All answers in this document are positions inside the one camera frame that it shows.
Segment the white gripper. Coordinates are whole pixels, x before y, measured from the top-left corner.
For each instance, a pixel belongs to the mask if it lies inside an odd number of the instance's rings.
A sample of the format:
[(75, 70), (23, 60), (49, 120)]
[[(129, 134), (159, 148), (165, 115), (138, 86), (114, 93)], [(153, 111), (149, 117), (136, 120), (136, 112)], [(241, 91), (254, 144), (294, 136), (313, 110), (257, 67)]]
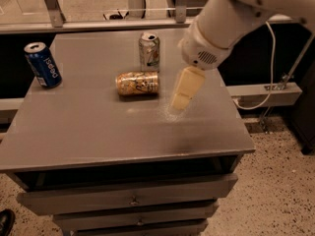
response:
[(217, 68), (229, 56), (230, 49), (219, 48), (208, 42), (196, 21), (184, 32), (178, 46), (183, 60), (192, 65), (180, 72), (170, 102), (172, 109), (182, 111), (203, 85), (206, 79), (204, 70)]

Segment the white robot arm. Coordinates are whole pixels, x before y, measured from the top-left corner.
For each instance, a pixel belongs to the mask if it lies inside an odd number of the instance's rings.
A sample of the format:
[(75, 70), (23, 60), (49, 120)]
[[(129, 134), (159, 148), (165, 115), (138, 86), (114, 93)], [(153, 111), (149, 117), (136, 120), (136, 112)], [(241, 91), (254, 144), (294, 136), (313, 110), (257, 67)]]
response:
[(176, 82), (171, 106), (185, 109), (205, 81), (246, 34), (276, 15), (297, 20), (315, 30), (315, 0), (208, 0), (179, 41), (188, 66)]

